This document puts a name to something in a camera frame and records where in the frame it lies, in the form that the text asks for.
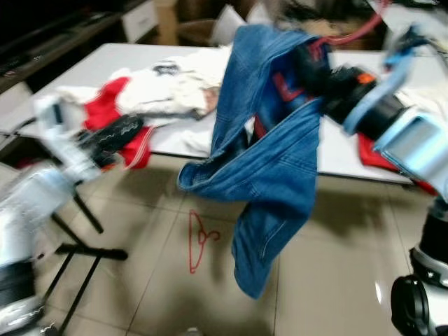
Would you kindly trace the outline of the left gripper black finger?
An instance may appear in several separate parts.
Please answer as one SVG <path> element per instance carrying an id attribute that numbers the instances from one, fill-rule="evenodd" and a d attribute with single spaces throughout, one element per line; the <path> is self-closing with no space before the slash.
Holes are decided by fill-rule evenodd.
<path id="1" fill-rule="evenodd" d="M 91 151 L 120 151 L 144 128 L 145 121 L 140 115 L 122 115 L 110 124 L 90 135 Z"/>

